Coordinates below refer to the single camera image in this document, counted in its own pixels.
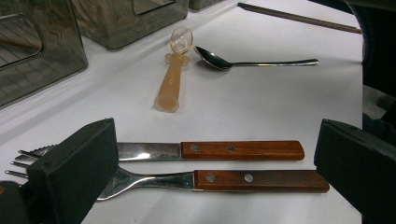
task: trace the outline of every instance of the plastic measuring spoon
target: plastic measuring spoon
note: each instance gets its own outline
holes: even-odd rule
[[[178,109],[178,94],[180,91],[181,66],[187,65],[190,58],[183,55],[192,48],[192,32],[188,28],[179,27],[171,36],[173,54],[166,54],[169,64],[168,71],[163,78],[154,106],[162,112],[173,113]]]

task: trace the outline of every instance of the brown stick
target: brown stick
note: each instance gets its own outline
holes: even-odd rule
[[[247,11],[257,12],[257,13],[261,13],[261,14],[265,14],[265,15],[269,15],[269,16],[273,16],[273,17],[279,17],[279,18],[283,18],[283,19],[287,19],[287,20],[291,20],[291,21],[304,22],[304,23],[308,23],[308,24],[312,24],[312,25],[322,26],[322,27],[326,27],[326,28],[330,28],[330,29],[334,29],[334,30],[345,31],[345,32],[350,32],[350,33],[354,33],[354,34],[361,34],[361,30],[356,27],[353,27],[353,26],[347,26],[347,25],[329,22],[329,21],[316,20],[316,19],[312,19],[312,18],[308,18],[308,17],[290,14],[287,12],[276,11],[276,10],[265,8],[265,7],[256,7],[256,6],[252,6],[252,5],[245,4],[245,3],[238,3],[238,6],[244,10],[247,10]]]

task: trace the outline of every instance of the knife handle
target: knife handle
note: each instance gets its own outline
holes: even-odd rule
[[[186,160],[302,160],[298,141],[182,142],[181,158]]]

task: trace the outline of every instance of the spoon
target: spoon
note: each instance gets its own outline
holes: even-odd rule
[[[305,65],[317,65],[319,61],[317,59],[309,59],[294,62],[278,62],[278,63],[229,63],[224,59],[220,58],[216,54],[202,49],[200,47],[194,47],[195,52],[201,56],[201,58],[212,65],[215,68],[228,70],[233,66],[305,66]]]
[[[167,113],[173,113],[178,109],[181,66],[187,65],[190,61],[190,58],[183,54],[192,48],[191,30],[185,27],[177,28],[171,35],[170,44],[174,53],[165,56],[165,60],[170,64],[154,102],[155,108]]]

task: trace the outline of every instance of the black foam block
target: black foam block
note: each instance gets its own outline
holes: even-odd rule
[[[395,223],[395,146],[354,126],[324,119],[315,165],[366,222]]]
[[[28,184],[51,205],[57,223],[81,223],[116,172],[113,119],[84,126],[27,168]]]

